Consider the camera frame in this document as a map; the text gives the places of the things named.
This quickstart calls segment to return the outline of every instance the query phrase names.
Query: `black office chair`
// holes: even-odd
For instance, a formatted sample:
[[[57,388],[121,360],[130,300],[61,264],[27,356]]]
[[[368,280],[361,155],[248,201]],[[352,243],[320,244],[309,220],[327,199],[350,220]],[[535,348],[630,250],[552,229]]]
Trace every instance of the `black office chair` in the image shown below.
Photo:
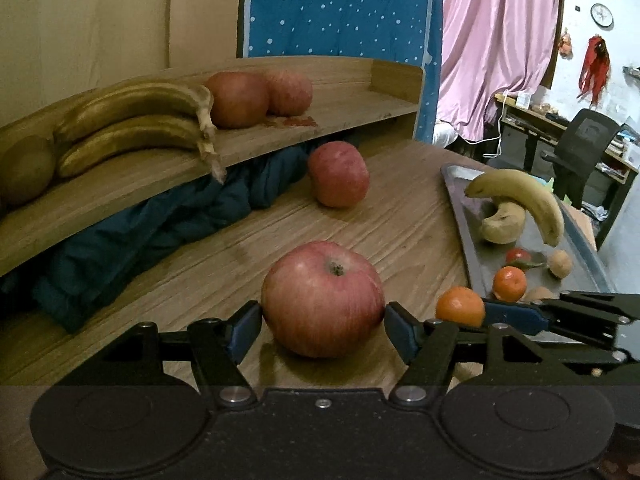
[[[582,208],[587,179],[619,130],[618,123],[606,115],[588,108],[580,110],[554,152],[541,153],[554,167],[554,195],[560,200],[567,196],[575,208]]]

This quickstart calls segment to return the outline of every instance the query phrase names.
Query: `orange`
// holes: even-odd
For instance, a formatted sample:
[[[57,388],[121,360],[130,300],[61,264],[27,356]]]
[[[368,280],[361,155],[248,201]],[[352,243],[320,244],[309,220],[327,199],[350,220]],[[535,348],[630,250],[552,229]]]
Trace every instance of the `orange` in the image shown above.
[[[494,295],[498,300],[516,302],[527,291],[527,277],[517,267],[503,267],[494,276]]]
[[[466,286],[454,286],[438,298],[436,317],[467,326],[482,326],[484,300]]]

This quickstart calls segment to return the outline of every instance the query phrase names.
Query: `apple stem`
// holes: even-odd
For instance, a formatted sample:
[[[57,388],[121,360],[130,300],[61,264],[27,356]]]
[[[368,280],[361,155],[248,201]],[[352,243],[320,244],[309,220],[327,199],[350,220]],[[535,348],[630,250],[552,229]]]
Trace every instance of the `apple stem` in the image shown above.
[[[344,275],[344,267],[335,262],[331,262],[329,264],[329,272],[331,272],[334,276],[343,276]]]

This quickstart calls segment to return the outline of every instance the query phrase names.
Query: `metal pin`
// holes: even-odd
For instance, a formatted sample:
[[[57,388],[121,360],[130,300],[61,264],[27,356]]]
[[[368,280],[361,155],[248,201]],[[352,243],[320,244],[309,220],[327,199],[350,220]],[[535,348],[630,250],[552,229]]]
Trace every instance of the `metal pin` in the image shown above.
[[[402,402],[419,402],[427,396],[425,389],[420,386],[400,386],[396,388],[395,394]]]
[[[228,404],[242,404],[251,398],[251,390],[244,386],[226,386],[218,395]]]

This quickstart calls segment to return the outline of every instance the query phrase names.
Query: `blue polka dot cover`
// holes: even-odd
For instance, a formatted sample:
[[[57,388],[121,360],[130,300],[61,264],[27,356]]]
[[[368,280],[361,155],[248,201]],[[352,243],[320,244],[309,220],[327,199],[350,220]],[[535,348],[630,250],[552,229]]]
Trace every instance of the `blue polka dot cover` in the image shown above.
[[[431,142],[442,0],[244,0],[242,55],[372,57],[422,66],[415,137]]]

